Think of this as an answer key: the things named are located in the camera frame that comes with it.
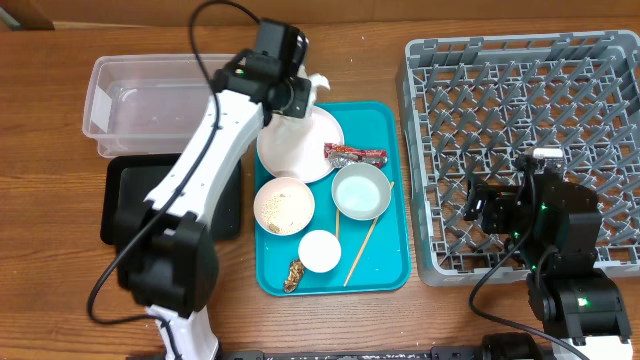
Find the red snack wrapper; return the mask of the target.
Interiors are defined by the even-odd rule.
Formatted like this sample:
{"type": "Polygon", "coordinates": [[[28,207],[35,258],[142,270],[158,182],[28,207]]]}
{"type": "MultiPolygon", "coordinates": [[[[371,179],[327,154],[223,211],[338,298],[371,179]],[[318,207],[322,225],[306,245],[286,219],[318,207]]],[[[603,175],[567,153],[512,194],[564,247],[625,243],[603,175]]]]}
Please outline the red snack wrapper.
{"type": "Polygon", "coordinates": [[[334,168],[366,163],[381,169],[388,162],[386,150],[364,150],[341,144],[325,143],[323,153],[324,158],[334,168]]]}

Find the grey-green bowl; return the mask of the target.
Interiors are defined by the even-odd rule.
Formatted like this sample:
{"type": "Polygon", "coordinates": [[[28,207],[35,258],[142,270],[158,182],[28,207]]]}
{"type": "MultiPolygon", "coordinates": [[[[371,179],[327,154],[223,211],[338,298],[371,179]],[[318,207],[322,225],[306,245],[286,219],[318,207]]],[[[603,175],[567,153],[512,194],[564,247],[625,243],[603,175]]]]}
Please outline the grey-green bowl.
{"type": "Polygon", "coordinates": [[[391,191],[392,184],[384,172],[366,163],[341,168],[331,187],[337,209],[359,221],[373,220],[382,215],[391,202],[391,191]]]}

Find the white plastic cup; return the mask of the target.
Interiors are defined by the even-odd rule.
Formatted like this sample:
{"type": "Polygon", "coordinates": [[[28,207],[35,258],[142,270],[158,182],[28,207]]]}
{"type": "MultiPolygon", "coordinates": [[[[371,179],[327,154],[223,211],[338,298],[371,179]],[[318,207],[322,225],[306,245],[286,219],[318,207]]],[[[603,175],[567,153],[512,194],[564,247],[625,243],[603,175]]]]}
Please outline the white plastic cup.
{"type": "Polygon", "coordinates": [[[298,258],[302,265],[314,273],[328,273],[339,263],[342,248],[337,237],[325,230],[305,234],[298,246],[298,258]]]}

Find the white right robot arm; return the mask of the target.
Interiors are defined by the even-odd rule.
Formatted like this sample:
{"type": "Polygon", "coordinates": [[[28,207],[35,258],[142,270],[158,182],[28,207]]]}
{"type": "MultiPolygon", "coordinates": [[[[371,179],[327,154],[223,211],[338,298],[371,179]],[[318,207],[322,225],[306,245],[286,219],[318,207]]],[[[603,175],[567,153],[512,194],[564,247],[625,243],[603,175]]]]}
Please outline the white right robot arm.
{"type": "Polygon", "coordinates": [[[616,284],[595,268],[602,224],[595,191],[546,171],[524,173],[519,186],[468,182],[467,221],[479,220],[486,234],[504,234],[509,256],[519,255],[529,305],[539,330],[490,315],[511,327],[487,335],[479,359],[630,359],[631,325],[616,284]]]}

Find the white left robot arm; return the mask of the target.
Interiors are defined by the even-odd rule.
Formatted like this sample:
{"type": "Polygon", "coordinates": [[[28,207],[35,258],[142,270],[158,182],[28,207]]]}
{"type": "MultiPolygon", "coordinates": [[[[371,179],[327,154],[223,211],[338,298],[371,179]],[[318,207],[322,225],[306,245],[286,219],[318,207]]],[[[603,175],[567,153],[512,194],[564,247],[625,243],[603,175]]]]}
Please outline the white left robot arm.
{"type": "Polygon", "coordinates": [[[219,342],[207,303],[218,265],[213,214],[235,164],[275,115],[307,119],[320,74],[307,74],[303,55],[287,59],[242,50],[207,79],[208,105],[171,170],[134,209],[114,217],[116,257],[102,274],[144,306],[156,323],[167,359],[214,359],[219,342]]]}

